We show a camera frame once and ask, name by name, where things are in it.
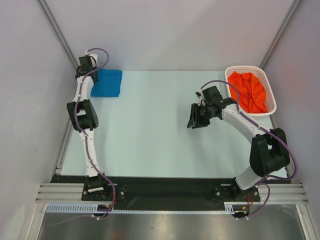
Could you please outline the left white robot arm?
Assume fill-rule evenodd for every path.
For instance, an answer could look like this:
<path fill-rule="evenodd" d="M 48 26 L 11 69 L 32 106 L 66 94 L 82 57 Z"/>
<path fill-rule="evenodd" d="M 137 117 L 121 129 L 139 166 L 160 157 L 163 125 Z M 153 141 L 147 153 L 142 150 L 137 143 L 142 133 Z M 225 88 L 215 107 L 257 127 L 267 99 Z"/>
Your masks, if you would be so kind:
<path fill-rule="evenodd" d="M 76 92 L 73 100 L 66 105 L 71 124 L 80 135 L 84 148 L 86 176 L 84 192 L 93 194 L 99 200 L 110 195 L 110 187 L 102 177 L 95 148 L 95 130 L 99 126 L 98 115 L 90 100 L 94 83 L 98 81 L 98 56 L 86 53 L 79 58 L 76 69 Z"/>

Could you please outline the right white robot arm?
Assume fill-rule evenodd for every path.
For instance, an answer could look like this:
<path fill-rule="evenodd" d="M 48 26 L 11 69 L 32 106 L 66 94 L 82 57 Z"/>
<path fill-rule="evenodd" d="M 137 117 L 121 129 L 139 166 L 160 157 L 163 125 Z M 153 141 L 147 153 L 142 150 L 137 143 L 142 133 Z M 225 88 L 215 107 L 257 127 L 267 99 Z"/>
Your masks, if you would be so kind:
<path fill-rule="evenodd" d="M 286 134 L 281 128 L 266 129 L 244 113 L 236 100 L 223 98 L 216 86 L 197 91 L 198 103 L 193 103 L 187 128 L 198 129 L 219 118 L 241 133 L 251 144 L 249 166 L 230 185 L 230 195 L 242 201 L 263 179 L 290 163 Z"/>

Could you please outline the blue t shirt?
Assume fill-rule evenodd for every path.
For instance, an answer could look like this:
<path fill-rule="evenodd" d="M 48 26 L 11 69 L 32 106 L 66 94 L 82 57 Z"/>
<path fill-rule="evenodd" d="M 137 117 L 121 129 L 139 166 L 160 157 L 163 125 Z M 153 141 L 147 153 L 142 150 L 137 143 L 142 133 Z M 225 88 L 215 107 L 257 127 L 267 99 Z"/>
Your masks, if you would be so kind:
<path fill-rule="evenodd" d="M 99 69 L 98 81 L 94 83 L 91 97 L 117 98 L 121 92 L 123 72 L 121 70 Z"/>

